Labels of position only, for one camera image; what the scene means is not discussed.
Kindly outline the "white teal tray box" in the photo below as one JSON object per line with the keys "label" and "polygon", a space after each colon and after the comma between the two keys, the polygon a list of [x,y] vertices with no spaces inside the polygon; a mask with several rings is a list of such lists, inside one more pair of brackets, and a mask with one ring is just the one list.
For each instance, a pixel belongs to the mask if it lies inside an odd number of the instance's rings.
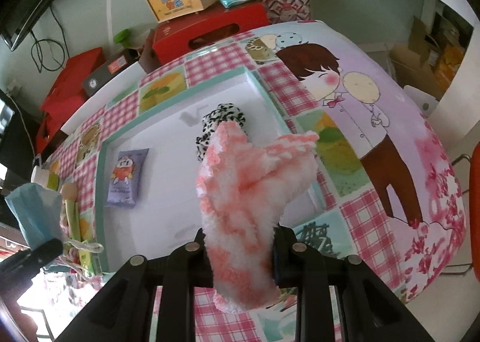
{"label": "white teal tray box", "polygon": [[[244,113],[244,132],[254,146],[267,146],[290,131],[256,76],[238,67],[169,98],[104,140],[94,204],[97,242],[104,247],[99,256],[103,271],[118,271],[134,255],[167,256],[194,239],[202,226],[195,142],[202,134],[203,116],[221,103],[233,103]],[[148,154],[136,205],[108,206],[108,185],[119,152],[140,149]]]}

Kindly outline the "purple snack packet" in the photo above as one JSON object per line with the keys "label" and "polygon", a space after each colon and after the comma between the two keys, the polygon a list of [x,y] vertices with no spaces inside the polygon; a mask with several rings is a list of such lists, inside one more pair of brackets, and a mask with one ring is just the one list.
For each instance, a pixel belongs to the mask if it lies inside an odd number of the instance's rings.
{"label": "purple snack packet", "polygon": [[148,152],[148,148],[143,148],[118,153],[109,178],[106,206],[132,209],[137,204],[143,163]]}

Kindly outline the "green plastic dumbbell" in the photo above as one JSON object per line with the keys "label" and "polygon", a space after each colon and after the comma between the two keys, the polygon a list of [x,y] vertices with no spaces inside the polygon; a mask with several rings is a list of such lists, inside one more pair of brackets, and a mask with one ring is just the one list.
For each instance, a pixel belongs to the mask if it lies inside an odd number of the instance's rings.
{"label": "green plastic dumbbell", "polygon": [[116,45],[121,45],[124,48],[129,48],[131,46],[131,30],[129,28],[119,31],[113,37],[113,42]]}

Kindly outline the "light green sock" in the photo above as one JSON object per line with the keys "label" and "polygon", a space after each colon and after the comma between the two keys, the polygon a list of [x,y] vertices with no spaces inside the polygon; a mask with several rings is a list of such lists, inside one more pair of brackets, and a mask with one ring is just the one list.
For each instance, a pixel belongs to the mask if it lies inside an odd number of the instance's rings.
{"label": "light green sock", "polygon": [[[82,236],[80,232],[80,219],[77,212],[77,205],[75,201],[66,199],[65,213],[68,225],[68,238],[76,240],[82,244]],[[90,252],[83,249],[78,249],[73,244],[69,244],[68,256],[77,265],[83,268],[83,271],[88,275],[94,275],[94,267],[92,264],[92,256]]]}

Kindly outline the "beige makeup sponge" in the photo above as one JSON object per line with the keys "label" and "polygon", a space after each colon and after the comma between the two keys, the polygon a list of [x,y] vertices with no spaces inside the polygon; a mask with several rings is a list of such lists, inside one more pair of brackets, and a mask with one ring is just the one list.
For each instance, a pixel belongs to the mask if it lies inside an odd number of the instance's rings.
{"label": "beige makeup sponge", "polygon": [[60,193],[64,201],[75,201],[77,199],[77,185],[67,182],[61,187]]}

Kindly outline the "black box with gauge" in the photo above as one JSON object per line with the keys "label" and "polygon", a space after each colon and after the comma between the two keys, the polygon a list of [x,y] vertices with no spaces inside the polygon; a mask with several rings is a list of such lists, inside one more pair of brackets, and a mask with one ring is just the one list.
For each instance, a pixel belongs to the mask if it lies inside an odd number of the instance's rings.
{"label": "black box with gauge", "polygon": [[123,49],[112,55],[82,82],[87,97],[91,98],[105,84],[137,62],[139,58],[140,53],[134,48]]}

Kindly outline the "white pill bottle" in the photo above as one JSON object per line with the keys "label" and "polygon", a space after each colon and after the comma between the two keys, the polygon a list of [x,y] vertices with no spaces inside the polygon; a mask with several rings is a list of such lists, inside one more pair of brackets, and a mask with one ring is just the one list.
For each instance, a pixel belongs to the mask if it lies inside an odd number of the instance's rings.
{"label": "white pill bottle", "polygon": [[31,182],[41,185],[41,187],[48,188],[50,179],[50,172],[40,166],[35,166],[32,169]]}

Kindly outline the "pink plaid patchwork tablecloth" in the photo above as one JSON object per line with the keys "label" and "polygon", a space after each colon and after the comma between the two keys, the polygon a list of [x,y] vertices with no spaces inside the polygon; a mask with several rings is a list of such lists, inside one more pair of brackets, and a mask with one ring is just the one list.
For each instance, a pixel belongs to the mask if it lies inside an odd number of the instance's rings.
{"label": "pink plaid patchwork tablecloth", "polygon": [[354,249],[404,302],[419,296],[462,245],[467,218],[445,150],[413,101],[365,52],[320,21],[258,28],[168,62],[84,120],[47,159],[79,187],[80,226],[100,227],[99,152],[154,107],[169,82],[193,88],[245,67],[292,132],[318,134],[317,176],[334,251]]}

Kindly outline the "pink white fuzzy sock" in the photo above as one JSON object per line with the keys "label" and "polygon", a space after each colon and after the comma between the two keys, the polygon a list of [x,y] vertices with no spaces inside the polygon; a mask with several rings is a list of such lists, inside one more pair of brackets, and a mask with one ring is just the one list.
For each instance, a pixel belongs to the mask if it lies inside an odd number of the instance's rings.
{"label": "pink white fuzzy sock", "polygon": [[274,230],[287,204],[317,178],[318,138],[315,132],[286,134],[258,147],[234,121],[212,134],[196,192],[219,311],[241,313],[278,300]]}

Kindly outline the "black monitor screen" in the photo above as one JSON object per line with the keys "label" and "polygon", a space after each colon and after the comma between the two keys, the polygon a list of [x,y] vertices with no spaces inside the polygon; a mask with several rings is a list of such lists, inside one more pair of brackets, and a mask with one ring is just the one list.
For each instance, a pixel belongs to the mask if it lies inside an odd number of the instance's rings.
{"label": "black monitor screen", "polygon": [[1,165],[7,168],[3,193],[30,182],[36,156],[32,134],[38,124],[1,91]]}

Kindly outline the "red chair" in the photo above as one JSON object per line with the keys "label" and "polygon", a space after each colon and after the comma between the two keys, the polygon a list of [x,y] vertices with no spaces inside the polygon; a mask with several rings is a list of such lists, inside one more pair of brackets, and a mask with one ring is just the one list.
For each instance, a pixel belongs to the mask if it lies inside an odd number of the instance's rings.
{"label": "red chair", "polygon": [[469,232],[471,249],[471,268],[477,280],[480,279],[480,145],[477,144],[471,155],[462,154],[454,160],[454,164],[462,159],[469,162]]}

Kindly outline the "light blue face mask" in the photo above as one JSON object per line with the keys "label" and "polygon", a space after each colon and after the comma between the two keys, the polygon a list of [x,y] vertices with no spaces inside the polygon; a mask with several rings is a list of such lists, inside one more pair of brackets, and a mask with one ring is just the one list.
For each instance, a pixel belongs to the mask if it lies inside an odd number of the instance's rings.
{"label": "light blue face mask", "polygon": [[60,193],[39,184],[23,184],[12,191],[5,201],[16,217],[19,229],[31,249],[37,249],[50,240],[72,245],[76,249],[100,254],[99,243],[87,244],[67,237],[60,226],[62,197]]}

